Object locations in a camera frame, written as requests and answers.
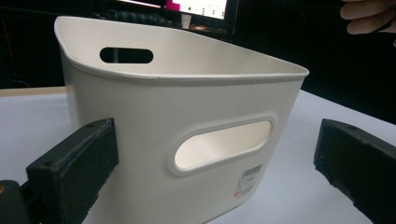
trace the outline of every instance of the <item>desk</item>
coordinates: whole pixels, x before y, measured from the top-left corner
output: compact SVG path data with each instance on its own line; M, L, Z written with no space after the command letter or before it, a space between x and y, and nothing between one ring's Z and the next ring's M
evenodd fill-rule
M396 145L396 125L300 91L253 197L209 224L368 224L352 201L315 170L322 119L349 123ZM0 91L0 179L27 180L25 167L72 133L63 88ZM89 217L84 224L91 224Z

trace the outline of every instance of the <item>white plastic bin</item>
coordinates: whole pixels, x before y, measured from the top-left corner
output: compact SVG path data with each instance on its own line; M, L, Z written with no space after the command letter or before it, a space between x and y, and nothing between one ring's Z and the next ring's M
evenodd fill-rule
M204 223L244 203L308 75L176 29L59 17L55 34L75 128L116 121L120 165L89 213L95 224ZM152 60L105 63L106 48Z

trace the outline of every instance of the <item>cutout handle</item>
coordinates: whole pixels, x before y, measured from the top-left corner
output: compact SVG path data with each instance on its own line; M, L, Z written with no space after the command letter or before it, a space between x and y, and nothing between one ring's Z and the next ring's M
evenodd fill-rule
M177 150L178 170L227 160L236 155L258 150L268 139L272 123L268 120L195 135Z
M105 63L151 63L154 55L149 49L104 48L100 58Z

